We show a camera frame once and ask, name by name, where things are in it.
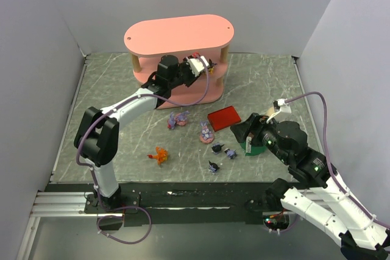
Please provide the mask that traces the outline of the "orange pikachu figure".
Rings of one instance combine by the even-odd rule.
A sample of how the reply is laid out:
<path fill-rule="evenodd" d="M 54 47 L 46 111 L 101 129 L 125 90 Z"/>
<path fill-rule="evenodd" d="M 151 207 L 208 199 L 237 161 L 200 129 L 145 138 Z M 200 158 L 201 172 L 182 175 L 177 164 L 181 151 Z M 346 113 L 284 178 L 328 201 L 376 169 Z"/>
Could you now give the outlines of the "orange pikachu figure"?
<path fill-rule="evenodd" d="M 168 159 L 168 151 L 162 147 L 156 147 L 155 151 L 155 155 L 148 154 L 147 157 L 157 160 L 157 164 L 161 166 Z"/>

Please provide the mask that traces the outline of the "black winged pikachu figure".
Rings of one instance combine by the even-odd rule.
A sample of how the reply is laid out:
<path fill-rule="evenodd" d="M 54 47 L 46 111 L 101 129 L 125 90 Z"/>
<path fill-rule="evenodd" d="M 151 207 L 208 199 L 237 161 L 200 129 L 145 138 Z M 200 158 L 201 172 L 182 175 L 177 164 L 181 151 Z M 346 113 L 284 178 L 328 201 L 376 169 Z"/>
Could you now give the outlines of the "black winged pikachu figure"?
<path fill-rule="evenodd" d="M 209 72 L 209 74 L 213 74 L 214 73 L 216 66 L 217 66 L 217 63 L 213 62 L 211 59 L 208 60 L 208 72 Z"/>

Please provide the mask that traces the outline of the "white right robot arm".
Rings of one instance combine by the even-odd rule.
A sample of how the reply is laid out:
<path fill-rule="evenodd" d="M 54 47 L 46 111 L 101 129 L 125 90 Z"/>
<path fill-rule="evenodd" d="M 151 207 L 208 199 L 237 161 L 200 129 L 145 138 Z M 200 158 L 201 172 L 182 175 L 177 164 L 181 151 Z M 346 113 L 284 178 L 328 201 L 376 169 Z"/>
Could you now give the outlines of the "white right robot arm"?
<path fill-rule="evenodd" d="M 292 184 L 276 179 L 266 190 L 270 205 L 280 205 L 323 231 L 346 259 L 386 259 L 389 228 L 383 227 L 358 208 L 342 186 L 337 170 L 326 157 L 307 143 L 307 134 L 293 121 L 267 122 L 267 116 L 253 113 L 231 126 L 239 143 L 248 138 L 254 147 L 266 147 L 303 188 L 316 194 L 327 207 L 303 195 Z"/>

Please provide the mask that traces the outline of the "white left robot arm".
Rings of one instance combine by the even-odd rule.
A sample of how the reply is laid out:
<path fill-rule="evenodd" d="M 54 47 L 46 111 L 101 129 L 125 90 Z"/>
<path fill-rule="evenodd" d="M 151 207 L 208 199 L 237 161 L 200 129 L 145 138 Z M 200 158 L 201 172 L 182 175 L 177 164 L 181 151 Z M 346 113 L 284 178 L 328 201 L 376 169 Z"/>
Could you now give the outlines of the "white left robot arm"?
<path fill-rule="evenodd" d="M 76 163 L 89 168 L 95 196 L 104 210 L 113 211 L 122 206 L 121 188 L 113 169 L 119 131 L 165 102 L 184 107 L 184 102 L 170 98 L 173 89 L 189 87 L 201 76 L 209 79 L 212 67 L 212 61 L 198 53 L 183 61 L 174 55 L 164 55 L 156 71 L 134 94 L 109 107 L 90 107 L 84 112 L 74 138 Z"/>

